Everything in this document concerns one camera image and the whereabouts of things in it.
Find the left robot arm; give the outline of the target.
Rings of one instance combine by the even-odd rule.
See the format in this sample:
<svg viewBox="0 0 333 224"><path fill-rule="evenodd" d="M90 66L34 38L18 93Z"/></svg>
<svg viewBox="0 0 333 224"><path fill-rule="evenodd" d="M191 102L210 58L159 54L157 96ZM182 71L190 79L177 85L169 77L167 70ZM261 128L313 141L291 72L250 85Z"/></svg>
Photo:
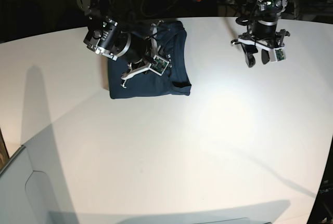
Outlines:
<svg viewBox="0 0 333 224"><path fill-rule="evenodd" d="M232 40L231 45L241 46L249 68L255 65L254 54L259 50L263 64L286 60L284 38L290 33L276 29L287 5L287 0L253 0L250 13L236 18L236 23L246 27L246 32Z"/></svg>

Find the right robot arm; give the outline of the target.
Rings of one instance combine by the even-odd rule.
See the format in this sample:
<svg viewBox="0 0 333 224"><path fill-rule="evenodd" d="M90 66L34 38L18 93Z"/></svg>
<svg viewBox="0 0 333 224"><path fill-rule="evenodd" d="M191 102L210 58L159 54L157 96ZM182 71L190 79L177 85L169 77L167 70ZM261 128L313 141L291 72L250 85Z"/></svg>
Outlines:
<svg viewBox="0 0 333 224"><path fill-rule="evenodd" d="M86 47L97 55L127 64L121 75L122 87L138 74L164 74L170 62L159 54L156 35L164 30L160 23L126 22L112 11L110 0L78 0L78 5L88 17Z"/></svg>

